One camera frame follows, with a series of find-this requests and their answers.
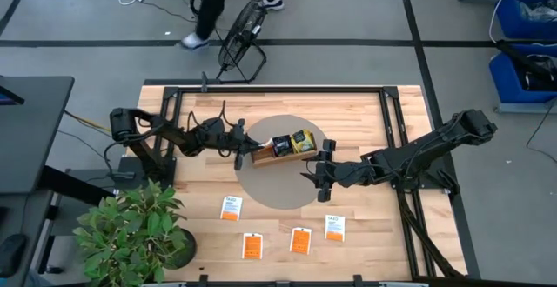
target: electric fan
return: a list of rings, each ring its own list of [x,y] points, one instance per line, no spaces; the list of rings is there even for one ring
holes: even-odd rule
[[[261,6],[260,0],[251,0],[242,9],[228,32],[226,39],[222,42],[223,46],[218,53],[220,72],[218,73],[216,79],[219,83],[250,83],[257,77],[261,68],[265,62],[267,62],[267,55],[255,42],[259,32],[261,31],[261,25],[265,20],[266,14],[267,10]],[[259,51],[263,59],[259,64],[259,67],[253,73],[252,77],[247,79],[242,70],[238,67],[238,64],[248,49],[252,46]],[[220,76],[224,72],[232,70],[235,67],[238,68],[243,80],[223,81],[220,79]]]

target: blue storage bin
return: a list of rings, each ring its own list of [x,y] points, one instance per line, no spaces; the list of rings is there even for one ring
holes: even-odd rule
[[[557,57],[557,46],[515,44],[513,47],[526,56],[538,54]],[[503,53],[491,60],[489,69],[502,103],[546,103],[557,97],[555,91],[523,90],[513,61]]]
[[[519,1],[536,3],[547,0],[502,0],[497,9],[501,28],[509,38],[557,39],[557,21],[534,22],[520,13]]]

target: gray floor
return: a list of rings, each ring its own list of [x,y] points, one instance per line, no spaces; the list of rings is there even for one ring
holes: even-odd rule
[[[180,0],[147,0],[191,15]],[[219,19],[230,26],[247,0],[227,0]],[[493,6],[456,0],[412,0],[424,40],[487,40]],[[11,0],[0,0],[0,16]],[[271,14],[261,38],[411,39],[401,0],[285,0],[286,10]],[[179,39],[193,25],[141,4],[117,0],[22,0],[0,40]],[[494,34],[500,35],[496,25]],[[413,48],[361,46],[269,46],[261,84],[421,84]],[[70,75],[76,78],[68,110],[100,123],[117,106],[133,107],[146,78],[214,76],[217,48],[195,54],[176,47],[0,48],[5,76]],[[479,148],[453,153],[481,275],[487,279],[555,283],[557,272],[557,183],[555,164],[527,150],[525,143],[540,116],[493,113],[497,95],[487,68],[495,50],[427,48],[426,58],[441,114],[483,109],[497,123],[496,138]],[[249,69],[257,56],[246,56]],[[534,147],[557,156],[548,118]],[[109,138],[64,118],[61,130],[102,150]],[[116,165],[123,149],[110,159]],[[103,160],[74,138],[59,135],[49,158],[59,169],[102,168]],[[68,267],[57,281],[80,279],[70,244],[57,242],[52,264]]]

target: wooden tabletop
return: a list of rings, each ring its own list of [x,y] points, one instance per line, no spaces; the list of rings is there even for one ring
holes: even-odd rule
[[[164,86],[144,86],[139,108],[159,113],[163,90]],[[409,139],[431,131],[421,88],[399,86],[399,93]],[[335,161],[359,160],[360,155],[387,146],[379,97],[373,93],[188,93],[182,100],[180,126],[185,127],[191,110],[199,121],[216,117],[223,100],[228,120],[244,118],[248,131],[258,120],[273,115],[309,120],[337,141]],[[396,125],[391,103],[390,112]],[[183,269],[168,271],[167,280],[198,281],[201,274],[209,275],[210,281],[351,281],[355,274],[365,281],[410,278],[397,198],[389,184],[350,189],[335,184],[328,203],[314,201],[295,210],[275,210],[242,190],[233,157],[222,158],[214,150],[192,158],[183,157],[179,150],[174,155],[177,198],[185,204],[179,213],[188,217],[180,224],[194,234],[198,254]],[[448,196],[440,190],[419,193],[430,237],[455,269],[466,273]],[[238,222],[219,219],[225,196],[244,199]],[[324,239],[325,215],[346,217],[343,243]],[[309,255],[289,251],[294,227],[312,229]],[[242,259],[245,232],[263,234],[262,260]],[[416,236],[414,242],[420,273],[425,273]]]

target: potted plant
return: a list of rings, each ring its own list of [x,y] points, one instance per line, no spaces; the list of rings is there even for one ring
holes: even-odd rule
[[[85,254],[84,273],[94,286],[161,283],[163,268],[186,266],[195,256],[193,235],[176,225],[182,203],[175,190],[149,182],[107,197],[78,221],[73,232]]]

